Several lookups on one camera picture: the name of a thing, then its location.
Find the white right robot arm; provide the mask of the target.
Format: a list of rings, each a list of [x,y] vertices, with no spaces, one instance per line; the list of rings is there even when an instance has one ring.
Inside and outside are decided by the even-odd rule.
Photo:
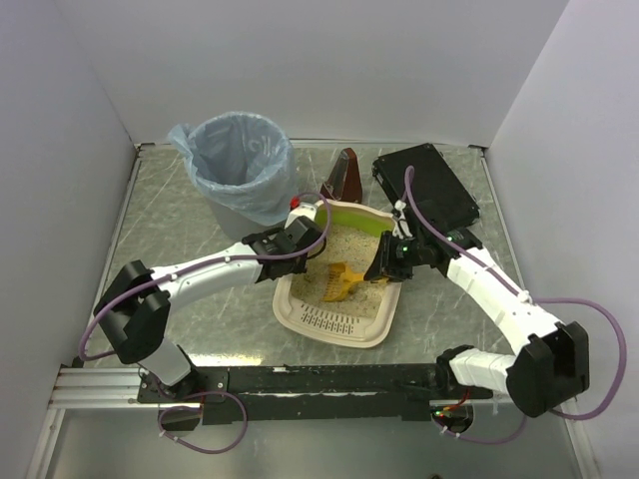
[[[577,322],[563,323],[533,302],[467,229],[444,239],[381,234],[367,281],[405,281],[428,265],[468,294],[500,330],[508,354],[462,345],[437,358],[446,379],[506,394],[528,417],[538,417],[590,385],[589,339]]]

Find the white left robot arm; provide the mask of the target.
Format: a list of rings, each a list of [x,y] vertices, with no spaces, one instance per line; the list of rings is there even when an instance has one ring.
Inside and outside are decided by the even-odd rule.
[[[121,363],[145,369],[161,396],[185,398],[202,391],[206,381],[184,349],[167,338],[171,315],[219,291],[302,273],[308,253],[324,239],[325,231],[301,216],[192,261],[154,267],[131,261],[103,293],[94,316]]]

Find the yellow litter scoop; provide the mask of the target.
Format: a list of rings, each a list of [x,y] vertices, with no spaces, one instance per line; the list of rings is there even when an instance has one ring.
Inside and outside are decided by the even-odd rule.
[[[335,262],[328,266],[328,277],[322,301],[337,302],[347,298],[349,292],[364,281],[363,272],[355,272],[346,262]]]

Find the beige litter box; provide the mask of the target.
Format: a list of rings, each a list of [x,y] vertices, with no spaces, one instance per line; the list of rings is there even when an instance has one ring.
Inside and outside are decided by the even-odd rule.
[[[381,233],[393,227],[389,213],[344,202],[331,201],[329,206],[330,229],[333,225],[351,227],[379,241]],[[383,299],[375,318],[367,318],[331,312],[292,297],[294,275],[279,279],[274,295],[274,314],[283,326],[314,340],[352,348],[374,347],[388,335],[400,296],[400,283],[377,283],[384,285]]]

